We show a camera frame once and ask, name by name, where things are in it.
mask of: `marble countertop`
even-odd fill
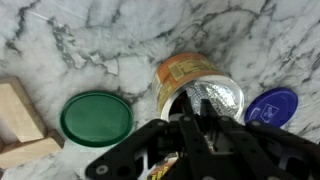
[[[246,106],[274,87],[295,91],[299,107],[284,128],[319,142],[319,9],[317,0],[2,0],[0,78],[19,77],[60,133],[64,103],[93,89],[128,100],[137,129],[158,117],[150,83],[159,64],[199,52],[241,86]],[[3,180],[84,179],[109,148],[66,140],[61,152],[7,169]]]

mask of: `wood piece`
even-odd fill
[[[0,117],[21,142],[45,137],[46,127],[16,77],[0,80]]]
[[[39,159],[50,153],[60,151],[63,144],[63,138],[55,130],[50,131],[48,136],[41,140],[9,144],[0,153],[0,167],[3,169],[10,168]]]

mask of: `green lid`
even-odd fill
[[[62,131],[72,141],[103,147],[124,139],[132,128],[132,112],[119,97],[89,91],[71,98],[60,117]]]

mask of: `silver foil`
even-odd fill
[[[200,115],[202,99],[210,100],[219,115],[235,117],[239,110],[234,93],[225,85],[214,82],[196,81],[187,89],[194,113]]]

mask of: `blue plastic lid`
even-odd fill
[[[271,89],[258,96],[248,107],[244,122],[259,120],[281,127],[293,116],[298,106],[295,92],[287,88]]]

